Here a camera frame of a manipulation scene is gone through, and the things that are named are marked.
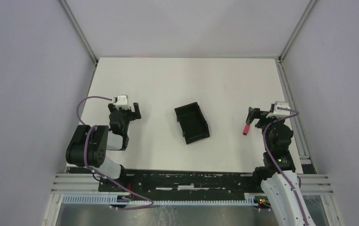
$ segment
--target black tray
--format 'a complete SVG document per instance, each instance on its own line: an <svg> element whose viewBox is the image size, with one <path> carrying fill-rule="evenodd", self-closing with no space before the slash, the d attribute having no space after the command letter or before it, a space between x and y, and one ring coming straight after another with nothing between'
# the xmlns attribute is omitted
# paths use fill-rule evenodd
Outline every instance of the black tray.
<svg viewBox="0 0 359 226"><path fill-rule="evenodd" d="M174 109L188 144L210 137L209 127L197 102Z"/></svg>

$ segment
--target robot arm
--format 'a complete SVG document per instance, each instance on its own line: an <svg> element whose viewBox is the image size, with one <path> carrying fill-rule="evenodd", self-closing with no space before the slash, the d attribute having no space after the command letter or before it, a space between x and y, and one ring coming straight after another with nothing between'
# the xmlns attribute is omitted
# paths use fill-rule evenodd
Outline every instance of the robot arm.
<svg viewBox="0 0 359 226"><path fill-rule="evenodd" d="M106 156L106 150L125 150L128 145L128 127L130 121L140 119L138 103L134 103L133 112L128 104L127 95L118 95L113 98L113 103L108 105L110 110L110 128L106 125L98 125L91 132L89 143L85 140L91 126L79 125L66 150L66 161L78 167L84 167L84 148L87 146L87 162L89 166L97 169L104 175L117 179L120 177L123 166L112 161Z"/></svg>
<svg viewBox="0 0 359 226"><path fill-rule="evenodd" d="M271 178L261 182L261 188L268 197L272 210L277 218L278 225L315 226L315 223L307 210L302 193L300 192L297 175L290 170L283 171L283 173L288 177L292 184L295 185L294 189L292 189L285 178L278 173L275 173ZM304 210L307 223L303 220L300 206Z"/></svg>

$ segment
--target aluminum frame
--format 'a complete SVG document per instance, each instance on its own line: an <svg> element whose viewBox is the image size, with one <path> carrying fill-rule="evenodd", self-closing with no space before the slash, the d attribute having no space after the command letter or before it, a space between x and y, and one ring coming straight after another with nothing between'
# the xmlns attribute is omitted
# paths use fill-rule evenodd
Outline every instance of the aluminum frame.
<svg viewBox="0 0 359 226"><path fill-rule="evenodd" d="M329 179L322 174L298 174L301 179L301 193L305 195L319 195L324 205L324 211L330 226L341 226L340 218L337 213L337 207L334 201L334 192ZM92 174L56 174L52 186L47 210L42 221L42 226L55 226L60 212L61 204L79 203L79 204L119 204L118 195L128 195L126 192L99 192L99 182ZM261 196L261 193L245 193L244 201L161 201L156 205L243 205L253 206L254 196ZM146 204L146 201L137 201L132 204Z"/></svg>
<svg viewBox="0 0 359 226"><path fill-rule="evenodd" d="M93 52L90 44L88 43L82 29L80 28L77 20L75 19L74 14L72 13L66 0L58 0L62 9L65 11L67 18L72 24L75 32L77 33L80 41L83 43L86 48L89 57L96 69L98 65L98 59ZM304 22L308 18L310 12L316 5L318 0L310 0L306 6L299 22L297 23L295 29L292 32L288 42L286 43L283 51L280 56L271 57L275 59L279 78L281 81L282 89L284 92L285 100L290 104L293 109L297 109L297 104L292 96L292 88L287 79L282 61L286 57L289 49L291 48L294 40L296 39L299 31L302 29ZM314 168L313 153L310 151L310 146L307 140L307 136L304 132L303 125L299 117L291 119L291 124L295 132L296 145L299 151L302 164L312 163ZM324 204L324 210L328 219L330 226L341 226L341 218L338 214L338 208L336 206L334 192L329 184L329 180L326 175L308 175L308 174L299 174L302 179L301 192L303 195L320 195L322 203ZM76 174L57 174L55 178L54 185L51 190L51 195L49 197L47 209L42 221L43 226L54 226L57 222L57 217L60 211L61 204L66 202L65 197L77 196L77 197L106 197L106 195L117 196L128 193L101 193L98 192L98 181L94 180L92 175L76 175ZM264 194L245 194L245 197L250 195L264 195Z"/></svg>

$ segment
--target purple cable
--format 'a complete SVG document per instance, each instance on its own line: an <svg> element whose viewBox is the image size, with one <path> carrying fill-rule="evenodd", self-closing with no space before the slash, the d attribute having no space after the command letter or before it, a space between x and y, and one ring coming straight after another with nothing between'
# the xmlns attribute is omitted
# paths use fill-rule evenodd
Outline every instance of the purple cable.
<svg viewBox="0 0 359 226"><path fill-rule="evenodd" d="M99 99L103 99L103 100L110 100L110 101L112 101L112 99L110 99L110 98L100 97L100 96L90 96L90 97L87 97L87 98L82 99L82 100L78 103L78 105L77 105L77 118L78 118L78 120L79 120L83 125L85 125L85 123L81 120L81 117L80 117L80 114L78 113L78 111L80 110L80 105L81 105L85 100L91 99L91 98L99 98ZM108 180L110 180L111 182L113 182L115 185L117 185L118 187L120 187L122 190L124 190L124 191L126 191L126 192L129 192L130 194L133 194L134 196L137 196L137 197L139 197L139 198L141 198L141 199L144 199L144 200L146 200L146 201L151 202L151 203L148 204L148 205L137 206L137 207L130 207L130 208L122 208L122 209L120 209L120 210L139 210L139 209L144 209L144 208L151 207L151 206L154 204L153 200L151 200L151 199L149 199L149 198L146 198L146 197L144 197L144 196L142 196L142 195L140 195L140 194L138 194L138 193L135 193L135 192L131 191L130 189L128 189L128 188L122 186L120 183L118 183L118 182L115 181L114 179L112 179L112 178L110 178L110 177L104 175L103 173L101 173L101 172L95 170L94 168L92 168L92 167L90 167L90 166L88 165L88 160L87 160L87 155L88 155L88 143L89 143L89 141L90 141L91 132L92 132L95 128L97 128L97 127L98 127L97 125L92 126L92 127L90 128L90 130L88 131L87 137L86 137L86 139L85 139L85 148L84 148L84 165L85 165L85 167L86 167L87 169L91 170L92 172L95 172L96 174L98 174L98 175L101 176L102 178L103 178L103 177L106 177Z"/></svg>
<svg viewBox="0 0 359 226"><path fill-rule="evenodd" d="M86 100L88 100L88 99L91 99L91 98L99 98L99 99L104 99L104 100L110 100L110 101L112 101L112 99L110 99L110 98L100 97L100 96L90 96L90 97L86 97L86 98L82 99L82 100L78 103L78 105L77 105L77 118L78 118L78 120L80 120L80 122L81 122L83 125L86 125L86 124L81 120L80 113L79 113L79 111L80 111L80 106L81 106L81 104L82 104L84 101L86 101Z"/></svg>
<svg viewBox="0 0 359 226"><path fill-rule="evenodd" d="M299 180L299 188L302 188L302 179L300 179L300 176L297 176L297 179Z"/></svg>
<svg viewBox="0 0 359 226"><path fill-rule="evenodd" d="M272 156L271 154L271 151L269 150L268 148L268 145L267 145L267 142L266 142L266 133L267 133L267 129L268 127L270 127L270 125L272 123L275 123L275 122L278 122L278 121L282 121L282 120L285 120L285 119L290 119L290 118L293 118L297 115L299 115L299 113L295 110L292 110L292 109L287 109L287 108L282 108L282 107L278 107L277 108L278 110L285 110L285 111L290 111L290 112L293 112L294 114L292 115L289 115L287 117L283 117L283 118L280 118L280 119L277 119L275 121L272 121L270 122L266 128L264 129L264 132L263 132L263 141L264 141L264 147L269 155L269 157L271 158L272 162L274 163L274 165L276 166L276 168L278 169L279 173L282 174L282 176L285 178L285 180L288 182L288 184L290 185L291 189L293 190L295 196L296 196L296 200L297 200L297 204L299 205L299 209L300 211L302 212L302 216L303 216L303 221L304 223L306 224L306 226L309 225L309 223L307 222L307 217L306 217L306 213L304 212L304 209L303 209L303 206L302 206L302 202L300 201L300 198L299 196L297 195L297 192L295 190L295 187L294 185L292 184L292 182L289 180L289 178L282 172L281 168L279 167L277 161L274 159L274 157Z"/></svg>
<svg viewBox="0 0 359 226"><path fill-rule="evenodd" d="M101 172L95 170L94 168L92 168L92 167L90 167L90 166L88 165L88 160L87 160L88 142L89 142L89 140L90 140L90 134L91 134L91 132L92 132L96 127L97 127L97 125L92 126L92 127L90 128L90 130L89 130L89 132L88 132L88 134L87 134L87 138L85 139L85 148L84 148L84 164L85 164L85 167L86 167L87 169L91 170L92 172L95 171L95 173L98 174L99 176L101 176L102 178L103 178L103 177L106 177L108 180L110 180L111 182L113 182L115 185L117 185L118 187L120 187L122 190L124 190L124 191L126 191L126 192L129 192L130 194L133 194L134 196L137 196L137 197L139 197L139 198L142 198L142 199L144 199L144 200L146 200L146 201L151 202L151 203L148 204L148 205L137 206L137 207L130 207L130 208L121 208L121 209L119 209L119 210L139 210L139 209L144 209L144 208L151 207L151 206L154 204L153 200L151 200L151 199L149 199L149 198L146 198L146 197L144 197L143 195L140 195L140 194L138 194L138 193L135 193L135 192L131 191L130 189L124 187L123 185L121 185L120 183L118 183L117 181L115 181L114 179L112 179L112 178L110 178L110 177L104 175L103 173L101 173Z"/></svg>

